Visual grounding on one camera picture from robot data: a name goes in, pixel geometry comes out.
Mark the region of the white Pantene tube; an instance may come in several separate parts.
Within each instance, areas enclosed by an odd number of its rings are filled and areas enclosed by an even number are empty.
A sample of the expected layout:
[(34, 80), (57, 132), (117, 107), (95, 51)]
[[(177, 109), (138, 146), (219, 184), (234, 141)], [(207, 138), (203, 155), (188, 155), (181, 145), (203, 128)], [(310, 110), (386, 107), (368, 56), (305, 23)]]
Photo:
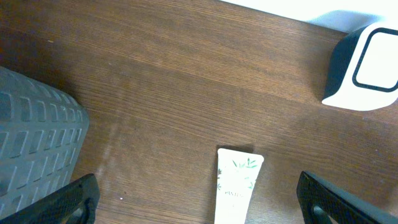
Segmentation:
[(243, 224), (264, 158), (218, 149), (215, 224)]

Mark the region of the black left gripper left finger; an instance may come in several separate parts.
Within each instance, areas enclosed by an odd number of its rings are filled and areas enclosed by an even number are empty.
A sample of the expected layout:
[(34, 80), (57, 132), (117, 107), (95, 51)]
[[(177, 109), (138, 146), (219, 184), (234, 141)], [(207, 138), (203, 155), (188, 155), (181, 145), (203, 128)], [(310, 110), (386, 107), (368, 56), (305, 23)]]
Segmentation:
[(28, 207), (9, 215), (1, 223), (89, 223), (95, 222), (100, 190), (94, 174), (86, 174)]

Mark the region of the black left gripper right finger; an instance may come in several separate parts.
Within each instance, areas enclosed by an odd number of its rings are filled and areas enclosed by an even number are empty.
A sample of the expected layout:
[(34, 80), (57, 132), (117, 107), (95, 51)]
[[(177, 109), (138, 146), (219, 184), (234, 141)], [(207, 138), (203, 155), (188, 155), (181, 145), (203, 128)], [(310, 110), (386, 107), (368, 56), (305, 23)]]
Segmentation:
[(301, 172), (296, 193), (306, 224), (397, 223), (397, 217), (308, 171)]

